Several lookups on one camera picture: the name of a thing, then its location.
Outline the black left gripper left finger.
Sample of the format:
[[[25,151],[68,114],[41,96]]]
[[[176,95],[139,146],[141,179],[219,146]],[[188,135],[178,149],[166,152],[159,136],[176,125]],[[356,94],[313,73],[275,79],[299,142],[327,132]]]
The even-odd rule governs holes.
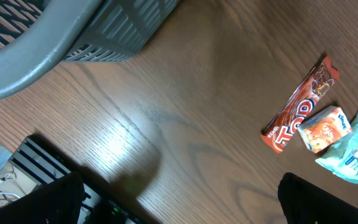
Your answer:
[[[0,224],[77,223],[84,199],[83,179],[71,172],[0,208]]]

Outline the teal snack wrapper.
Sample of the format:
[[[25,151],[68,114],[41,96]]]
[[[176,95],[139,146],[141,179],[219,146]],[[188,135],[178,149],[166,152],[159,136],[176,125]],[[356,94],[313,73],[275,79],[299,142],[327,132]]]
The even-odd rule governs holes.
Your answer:
[[[358,184],[358,112],[351,128],[351,133],[330,145],[315,162],[339,178]]]

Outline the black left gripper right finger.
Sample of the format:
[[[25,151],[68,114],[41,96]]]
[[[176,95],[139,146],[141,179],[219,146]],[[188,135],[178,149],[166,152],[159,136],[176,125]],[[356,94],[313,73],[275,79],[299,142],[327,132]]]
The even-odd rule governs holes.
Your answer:
[[[287,172],[278,200],[288,224],[358,224],[358,208]]]

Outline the orange snack packet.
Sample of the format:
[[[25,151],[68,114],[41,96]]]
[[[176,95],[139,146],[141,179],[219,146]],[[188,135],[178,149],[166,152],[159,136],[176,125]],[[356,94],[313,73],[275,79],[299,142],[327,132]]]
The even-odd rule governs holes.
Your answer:
[[[317,154],[352,132],[341,107],[328,106],[304,121],[298,132],[308,150]]]

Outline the red chocolate bar wrapper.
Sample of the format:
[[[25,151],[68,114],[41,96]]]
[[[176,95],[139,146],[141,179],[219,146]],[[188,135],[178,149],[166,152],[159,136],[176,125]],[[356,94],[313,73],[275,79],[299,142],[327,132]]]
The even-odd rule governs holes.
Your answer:
[[[323,55],[262,131],[264,143],[277,153],[283,152],[300,124],[338,80],[338,70],[332,66],[329,56]]]

